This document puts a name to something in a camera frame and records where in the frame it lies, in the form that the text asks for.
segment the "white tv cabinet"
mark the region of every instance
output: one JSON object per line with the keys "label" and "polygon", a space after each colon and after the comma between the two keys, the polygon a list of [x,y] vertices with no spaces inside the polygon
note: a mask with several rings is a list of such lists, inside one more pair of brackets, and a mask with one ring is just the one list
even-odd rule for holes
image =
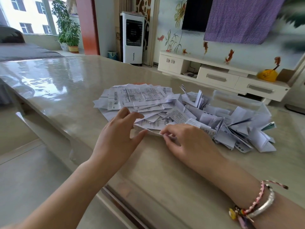
{"label": "white tv cabinet", "polygon": [[[187,72],[190,62],[201,63],[196,78],[182,75]],[[268,82],[256,77],[263,68],[251,67],[231,61],[226,64],[208,56],[160,51],[158,70],[164,74],[175,75],[191,80],[202,86],[213,87],[238,94],[253,94],[262,97],[265,104],[271,100],[281,101],[289,91],[288,84]]]}

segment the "potted plant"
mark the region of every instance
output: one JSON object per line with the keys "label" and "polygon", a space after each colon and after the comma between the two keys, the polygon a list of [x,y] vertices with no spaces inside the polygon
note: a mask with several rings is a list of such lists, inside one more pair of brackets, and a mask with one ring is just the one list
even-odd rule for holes
{"label": "potted plant", "polygon": [[80,26],[72,22],[66,33],[66,42],[71,53],[78,53]]}
{"label": "potted plant", "polygon": [[63,51],[69,51],[66,33],[69,30],[72,20],[70,19],[69,13],[67,11],[66,3],[62,0],[53,0],[52,2],[52,14],[57,17],[57,26],[58,26],[58,39],[60,46]]}

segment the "white flower pot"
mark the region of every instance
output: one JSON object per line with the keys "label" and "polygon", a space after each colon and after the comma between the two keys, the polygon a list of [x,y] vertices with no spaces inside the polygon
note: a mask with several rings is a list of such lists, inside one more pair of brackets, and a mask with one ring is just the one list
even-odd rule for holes
{"label": "white flower pot", "polygon": [[67,43],[60,43],[60,46],[63,51],[69,51],[69,47]]}

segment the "black tv screen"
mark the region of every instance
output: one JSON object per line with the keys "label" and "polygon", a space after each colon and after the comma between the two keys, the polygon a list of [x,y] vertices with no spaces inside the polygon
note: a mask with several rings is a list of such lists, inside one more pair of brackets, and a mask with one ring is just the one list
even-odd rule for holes
{"label": "black tv screen", "polygon": [[212,3],[213,0],[187,0],[182,29],[205,32]]}

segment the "stack of paper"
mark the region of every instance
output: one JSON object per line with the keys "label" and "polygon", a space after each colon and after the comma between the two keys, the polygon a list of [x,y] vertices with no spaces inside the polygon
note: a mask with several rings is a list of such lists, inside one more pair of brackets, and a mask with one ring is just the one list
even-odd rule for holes
{"label": "stack of paper", "polygon": [[204,130],[216,143],[230,150],[237,148],[246,153],[257,148],[260,152],[275,151],[274,139],[264,131],[275,128],[268,114],[236,107],[232,112],[211,106],[211,98],[198,93],[174,94],[172,88],[151,84],[126,84],[104,90],[94,107],[99,108],[110,121],[122,107],[144,115],[135,121],[135,128],[148,129],[149,134],[159,135],[151,129],[162,130],[167,124],[190,124]]}

